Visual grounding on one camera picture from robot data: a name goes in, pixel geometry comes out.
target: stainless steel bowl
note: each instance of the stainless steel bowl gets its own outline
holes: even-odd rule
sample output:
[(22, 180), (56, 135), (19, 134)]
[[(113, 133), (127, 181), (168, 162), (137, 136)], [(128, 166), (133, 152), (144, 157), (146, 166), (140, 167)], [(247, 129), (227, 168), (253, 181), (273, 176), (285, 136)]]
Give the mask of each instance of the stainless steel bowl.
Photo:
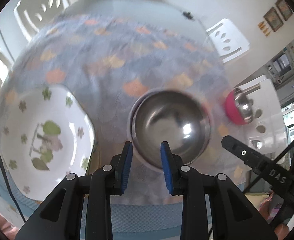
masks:
[(131, 133), (139, 155), (161, 169), (163, 141), (168, 141), (172, 153), (189, 164), (205, 150), (210, 124), (204, 108), (189, 96), (161, 91), (146, 97), (139, 105), (132, 119)]
[(235, 88), (234, 97), (235, 105), (239, 110), (241, 117), (244, 119), (244, 122), (252, 122), (254, 117), (252, 104), (248, 100), (246, 94), (240, 88)]

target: metal screw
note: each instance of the metal screw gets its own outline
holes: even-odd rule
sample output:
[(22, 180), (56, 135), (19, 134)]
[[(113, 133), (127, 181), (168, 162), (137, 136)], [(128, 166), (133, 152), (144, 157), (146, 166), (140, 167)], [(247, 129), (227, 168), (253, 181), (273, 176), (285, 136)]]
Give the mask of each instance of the metal screw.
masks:
[(217, 176), (217, 178), (219, 180), (225, 180), (225, 179), (227, 179), (227, 176), (225, 174), (223, 174), (223, 173), (219, 173), (218, 176)]
[(181, 169), (182, 171), (185, 171), (185, 172), (190, 171), (190, 167), (189, 167), (189, 166), (186, 166), (186, 165), (181, 166), (180, 169)]
[(112, 166), (111, 165), (105, 165), (102, 168), (104, 171), (111, 171), (112, 170)]
[(69, 173), (66, 178), (67, 180), (73, 180), (76, 177), (76, 175), (74, 173)]

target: table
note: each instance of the table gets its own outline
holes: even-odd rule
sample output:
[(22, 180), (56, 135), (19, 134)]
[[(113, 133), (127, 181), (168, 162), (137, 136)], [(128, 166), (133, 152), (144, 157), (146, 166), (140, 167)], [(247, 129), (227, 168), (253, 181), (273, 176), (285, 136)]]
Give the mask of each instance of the table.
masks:
[[(141, 95), (155, 88), (190, 93), (207, 108), (212, 126), (209, 146), (191, 166), (209, 175), (224, 172), (236, 184), (244, 181), (244, 165), (220, 144), (227, 134), (244, 141), (222, 107), (232, 89), (224, 66), (200, 22), (187, 20), (179, 10), (149, 0), (80, 0), (69, 7), (15, 62), (0, 97), (0, 139), (10, 102), (26, 90), (55, 83), (66, 85), (92, 119), (101, 165), (130, 139), (128, 116)], [(111, 198), (113, 231), (126, 239), (137, 232), (157, 231), (153, 239), (177, 235), (182, 198), (171, 197), (163, 174), (136, 156), (125, 194)], [(39, 203), (23, 196), (8, 177), (29, 217)], [(0, 213), (21, 226), (1, 173)]]

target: floral plate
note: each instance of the floral plate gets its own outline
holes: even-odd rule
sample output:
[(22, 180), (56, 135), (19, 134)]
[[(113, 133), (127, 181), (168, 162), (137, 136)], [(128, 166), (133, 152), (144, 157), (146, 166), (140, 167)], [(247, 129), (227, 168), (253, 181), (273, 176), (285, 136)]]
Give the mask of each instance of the floral plate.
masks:
[(50, 86), (12, 104), (1, 152), (19, 190), (42, 201), (68, 173), (86, 174), (94, 143), (94, 127), (75, 97)]

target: picture frame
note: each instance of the picture frame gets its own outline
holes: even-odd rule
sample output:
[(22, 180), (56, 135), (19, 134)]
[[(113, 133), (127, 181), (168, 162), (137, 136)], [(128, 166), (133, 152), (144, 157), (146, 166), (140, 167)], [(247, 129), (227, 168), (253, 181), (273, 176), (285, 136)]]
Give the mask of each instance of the picture frame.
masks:
[(292, 9), (289, 7), (285, 0), (278, 0), (275, 5), (281, 15), (284, 17), (284, 20), (287, 21), (293, 15)]
[(282, 19), (278, 15), (276, 9), (272, 7), (265, 15), (264, 19), (271, 26), (272, 30), (276, 32), (280, 27), (284, 25)]

